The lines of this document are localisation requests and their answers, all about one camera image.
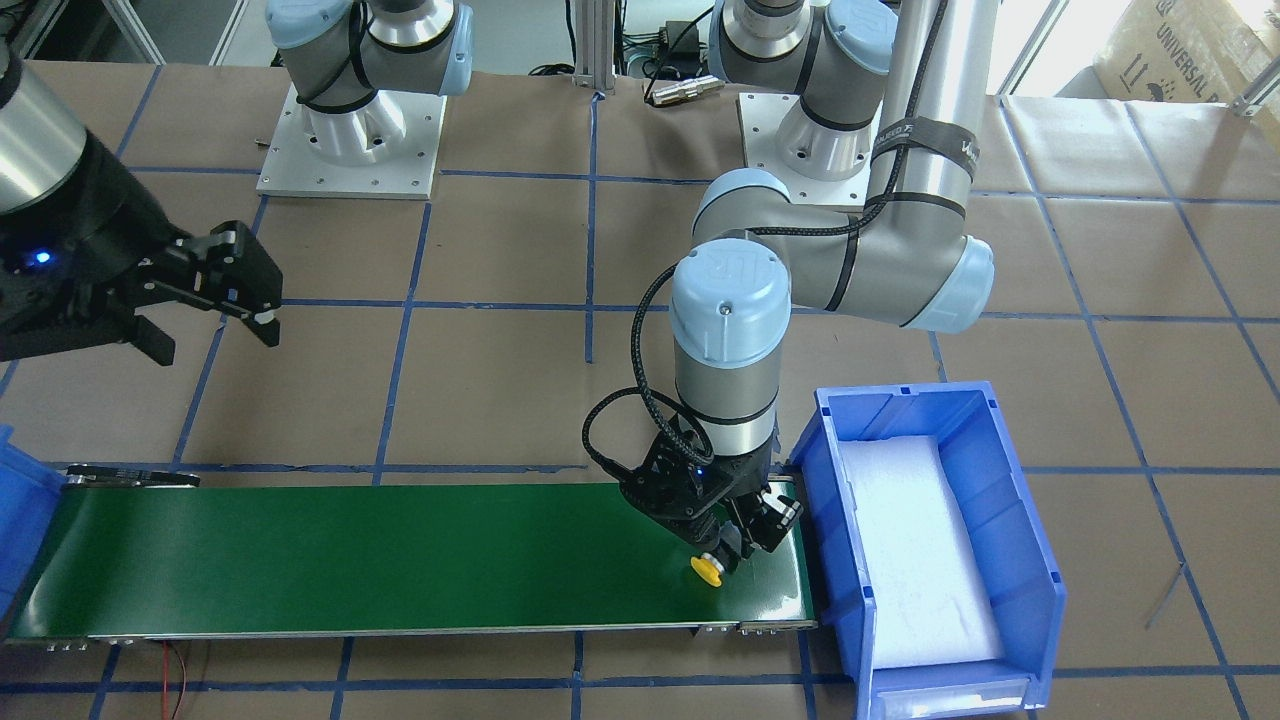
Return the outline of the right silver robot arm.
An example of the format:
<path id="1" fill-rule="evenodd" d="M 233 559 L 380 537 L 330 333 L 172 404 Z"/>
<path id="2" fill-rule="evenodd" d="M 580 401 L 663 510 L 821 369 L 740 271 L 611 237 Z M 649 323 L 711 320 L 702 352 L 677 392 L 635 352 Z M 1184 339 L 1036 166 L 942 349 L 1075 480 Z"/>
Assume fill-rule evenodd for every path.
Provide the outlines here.
<path id="1" fill-rule="evenodd" d="M 456 1 L 271 1 L 266 20 L 326 161 L 392 158 L 390 92 L 470 83 L 472 10 Z M 10 47 L 3 49 L 3 359 L 127 343 L 168 366 L 174 340 L 140 309 L 180 302 L 280 341 L 283 274 L 237 220 L 196 236 Z"/>

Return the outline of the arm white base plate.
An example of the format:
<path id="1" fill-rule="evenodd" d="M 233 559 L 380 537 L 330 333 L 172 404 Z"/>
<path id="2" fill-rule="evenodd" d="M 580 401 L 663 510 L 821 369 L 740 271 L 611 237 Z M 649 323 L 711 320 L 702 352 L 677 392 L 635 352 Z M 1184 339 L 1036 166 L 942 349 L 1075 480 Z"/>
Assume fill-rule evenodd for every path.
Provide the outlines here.
<path id="1" fill-rule="evenodd" d="M 746 165 L 777 177 L 795 202 L 860 211 L 873 193 L 879 108 L 863 128 L 840 131 L 812 120 L 797 95 L 742 92 L 739 118 Z"/>
<path id="2" fill-rule="evenodd" d="M 325 114 L 289 90 L 256 190 L 273 197 L 428 200 L 447 97 L 381 91 Z"/>

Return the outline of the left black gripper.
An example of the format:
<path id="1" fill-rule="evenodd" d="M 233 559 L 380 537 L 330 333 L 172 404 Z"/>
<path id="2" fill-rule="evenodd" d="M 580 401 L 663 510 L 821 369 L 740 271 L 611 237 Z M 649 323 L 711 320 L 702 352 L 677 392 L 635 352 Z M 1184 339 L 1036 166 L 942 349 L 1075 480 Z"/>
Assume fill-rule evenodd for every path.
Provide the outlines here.
<path id="1" fill-rule="evenodd" d="M 716 546 L 716 566 L 732 573 L 746 544 L 776 551 L 803 514 L 795 497 L 767 488 L 772 455 L 767 441 L 699 466 L 658 436 L 643 464 L 617 466 L 616 479 L 632 507 L 690 546 Z"/>

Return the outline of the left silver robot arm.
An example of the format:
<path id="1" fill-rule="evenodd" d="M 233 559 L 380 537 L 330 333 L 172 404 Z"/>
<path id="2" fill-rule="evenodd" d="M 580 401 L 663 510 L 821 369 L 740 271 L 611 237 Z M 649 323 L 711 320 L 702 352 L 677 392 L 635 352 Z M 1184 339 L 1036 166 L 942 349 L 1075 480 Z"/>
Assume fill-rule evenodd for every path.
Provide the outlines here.
<path id="1" fill-rule="evenodd" d="M 808 206 L 769 170 L 705 191 L 689 254 L 637 305 L 634 393 L 658 430 L 641 465 L 594 454 L 710 584 L 771 552 L 801 514 L 768 486 L 794 306 L 957 333 L 986 307 L 991 247 L 965 233 L 996 1 L 718 1 L 709 64 L 791 92 L 788 165 L 865 168 L 859 217 Z"/>

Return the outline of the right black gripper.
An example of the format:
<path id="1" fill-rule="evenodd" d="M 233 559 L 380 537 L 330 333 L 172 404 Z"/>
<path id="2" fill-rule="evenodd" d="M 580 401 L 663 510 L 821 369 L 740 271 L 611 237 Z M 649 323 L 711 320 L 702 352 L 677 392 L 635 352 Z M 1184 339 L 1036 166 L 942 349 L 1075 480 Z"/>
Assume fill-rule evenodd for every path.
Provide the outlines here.
<path id="1" fill-rule="evenodd" d="M 3 214 L 5 361 L 123 342 L 172 366 L 175 341 L 134 311 L 170 301 L 237 318 L 276 347 L 282 293 L 248 225 L 191 236 L 93 133 L 54 191 Z"/>

